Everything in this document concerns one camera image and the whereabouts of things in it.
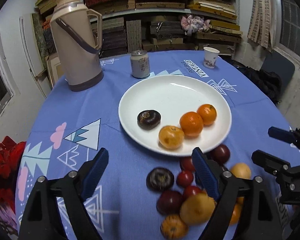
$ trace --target orange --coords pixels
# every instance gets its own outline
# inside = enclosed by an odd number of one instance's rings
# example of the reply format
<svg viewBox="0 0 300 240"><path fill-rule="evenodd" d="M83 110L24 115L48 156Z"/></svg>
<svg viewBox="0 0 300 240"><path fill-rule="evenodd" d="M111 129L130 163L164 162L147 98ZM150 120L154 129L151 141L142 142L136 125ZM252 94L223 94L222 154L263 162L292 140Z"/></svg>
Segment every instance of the orange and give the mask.
<svg viewBox="0 0 300 240"><path fill-rule="evenodd" d="M201 116L204 125L211 125L217 118L216 109L209 104L202 105L198 108L197 113Z"/></svg>
<svg viewBox="0 0 300 240"><path fill-rule="evenodd" d="M187 137L197 137L203 129L203 121L196 112L185 113L179 121L180 127Z"/></svg>
<svg viewBox="0 0 300 240"><path fill-rule="evenodd" d="M240 204L235 204L234 205L234 209L233 209L233 212L232 212L232 217L231 217L231 220L230 220L230 223L229 225L233 225L233 224L236 224L238 221L239 221L239 218L240 218L240 215L241 215L241 205Z"/></svg>

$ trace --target window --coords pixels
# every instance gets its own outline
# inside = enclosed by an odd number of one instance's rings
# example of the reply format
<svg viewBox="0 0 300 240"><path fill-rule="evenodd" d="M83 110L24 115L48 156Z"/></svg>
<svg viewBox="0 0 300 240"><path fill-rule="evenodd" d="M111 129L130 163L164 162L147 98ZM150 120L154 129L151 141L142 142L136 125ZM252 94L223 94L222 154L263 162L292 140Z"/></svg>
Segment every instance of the window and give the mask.
<svg viewBox="0 0 300 240"><path fill-rule="evenodd" d="M300 57L300 8L294 0L281 0L280 44Z"/></svg>

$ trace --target paper cup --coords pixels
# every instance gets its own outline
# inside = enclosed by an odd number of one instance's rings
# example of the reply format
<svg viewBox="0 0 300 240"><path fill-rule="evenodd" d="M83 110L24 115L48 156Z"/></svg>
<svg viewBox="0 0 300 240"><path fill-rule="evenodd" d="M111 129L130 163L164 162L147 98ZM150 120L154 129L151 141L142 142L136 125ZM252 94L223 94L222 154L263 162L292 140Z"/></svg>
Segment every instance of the paper cup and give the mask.
<svg viewBox="0 0 300 240"><path fill-rule="evenodd" d="M207 68L214 68L214 65L216 63L220 51L210 47L204 47L203 49L204 49L203 65Z"/></svg>

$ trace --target pink cloud print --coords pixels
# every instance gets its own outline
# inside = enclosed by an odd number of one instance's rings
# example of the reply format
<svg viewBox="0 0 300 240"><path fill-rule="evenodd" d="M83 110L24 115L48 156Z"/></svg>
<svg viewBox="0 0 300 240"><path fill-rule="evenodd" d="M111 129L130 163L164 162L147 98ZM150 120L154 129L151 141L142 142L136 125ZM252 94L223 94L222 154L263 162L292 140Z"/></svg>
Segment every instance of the pink cloud print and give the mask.
<svg viewBox="0 0 300 240"><path fill-rule="evenodd" d="M28 168L24 166L20 171L20 176L18 178L18 198L23 201L25 198L26 181L28 177Z"/></svg>
<svg viewBox="0 0 300 240"><path fill-rule="evenodd" d="M53 142L53 148L58 149L61 145L63 134L65 132L67 123L64 122L56 128L56 131L50 136L50 141Z"/></svg>

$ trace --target chair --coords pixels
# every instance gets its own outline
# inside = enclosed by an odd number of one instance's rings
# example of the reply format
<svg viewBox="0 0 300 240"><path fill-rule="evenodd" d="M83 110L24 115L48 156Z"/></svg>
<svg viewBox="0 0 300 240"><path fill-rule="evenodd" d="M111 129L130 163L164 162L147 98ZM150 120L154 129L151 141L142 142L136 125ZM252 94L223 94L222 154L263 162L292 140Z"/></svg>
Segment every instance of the chair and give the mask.
<svg viewBox="0 0 300 240"><path fill-rule="evenodd" d="M282 87L279 97L281 97L292 79L295 71L295 65L279 52L273 50L272 53L269 52L267 54L261 69L267 72L275 72L280 76Z"/></svg>

